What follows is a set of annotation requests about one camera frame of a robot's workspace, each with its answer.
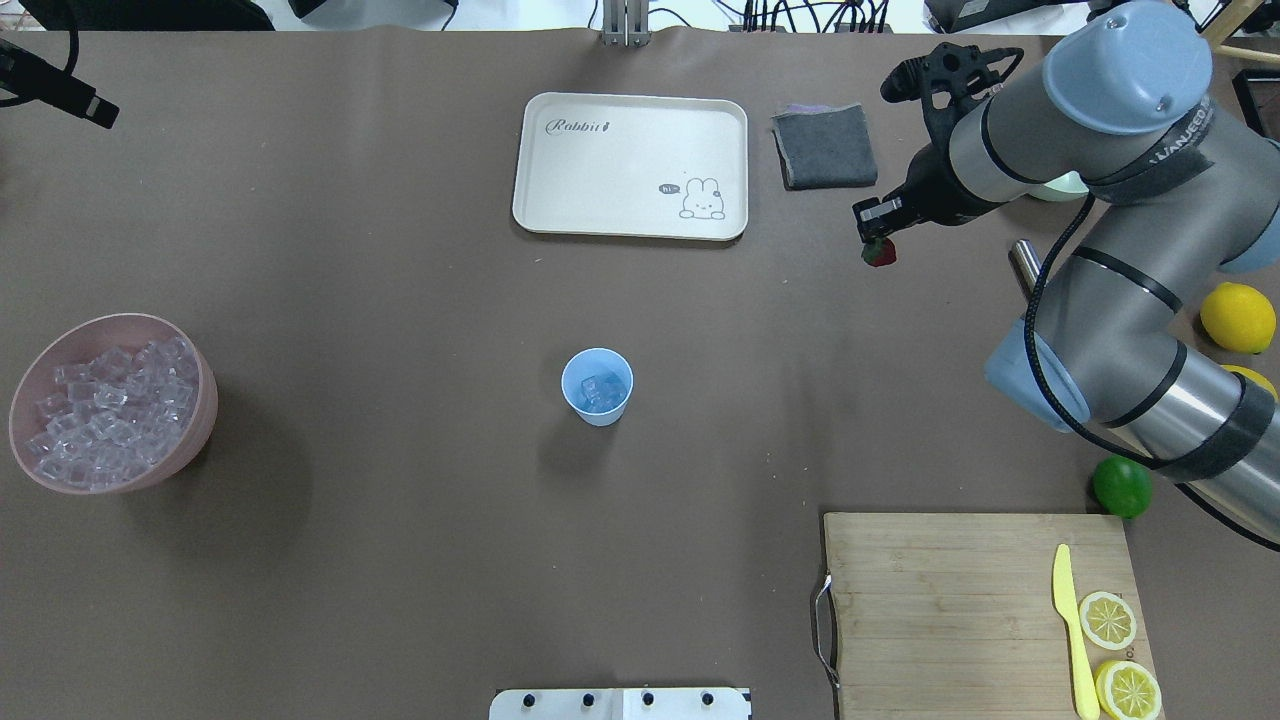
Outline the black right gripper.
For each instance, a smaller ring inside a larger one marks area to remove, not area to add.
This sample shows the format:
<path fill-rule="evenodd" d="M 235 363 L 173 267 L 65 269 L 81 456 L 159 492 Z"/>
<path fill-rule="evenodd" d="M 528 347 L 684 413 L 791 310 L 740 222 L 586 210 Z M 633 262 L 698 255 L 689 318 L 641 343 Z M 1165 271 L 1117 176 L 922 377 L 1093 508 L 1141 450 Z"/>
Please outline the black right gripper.
<path fill-rule="evenodd" d="M 860 241 L 874 243 L 924 223 L 966 224 L 997 206 L 966 190 L 945 152 L 929 145 L 911 159 L 906 178 L 897 188 L 884 199 L 855 202 L 852 214 Z"/>

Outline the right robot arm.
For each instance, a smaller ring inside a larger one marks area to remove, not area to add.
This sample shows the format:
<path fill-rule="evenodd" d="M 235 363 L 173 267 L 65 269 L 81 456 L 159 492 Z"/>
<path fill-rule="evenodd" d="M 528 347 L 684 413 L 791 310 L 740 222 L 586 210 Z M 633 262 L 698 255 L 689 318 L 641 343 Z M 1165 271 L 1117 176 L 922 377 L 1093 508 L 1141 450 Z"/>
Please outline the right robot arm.
<path fill-rule="evenodd" d="M 1162 1 L 1124 3 L 1015 76 L 1019 47 L 941 44 L 882 99 L 922 104 L 931 141 L 906 179 L 854 206 L 864 261 L 892 234 L 961 225 L 1076 172 L 1103 214 L 1044 258 L 988 382 L 1061 432 L 1129 446 L 1224 525 L 1277 548 L 1277 400 L 1169 333 L 1216 272 L 1277 260 L 1277 143 L 1210 96 L 1208 42 Z"/>

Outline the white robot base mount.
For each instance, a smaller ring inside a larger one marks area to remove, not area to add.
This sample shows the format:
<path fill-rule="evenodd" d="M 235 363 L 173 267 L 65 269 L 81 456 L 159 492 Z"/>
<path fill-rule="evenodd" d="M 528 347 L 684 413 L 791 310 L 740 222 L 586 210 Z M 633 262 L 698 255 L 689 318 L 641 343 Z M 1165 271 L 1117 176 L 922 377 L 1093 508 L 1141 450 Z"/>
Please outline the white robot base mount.
<path fill-rule="evenodd" d="M 750 691 L 733 687 L 507 689 L 489 719 L 751 719 Z"/>

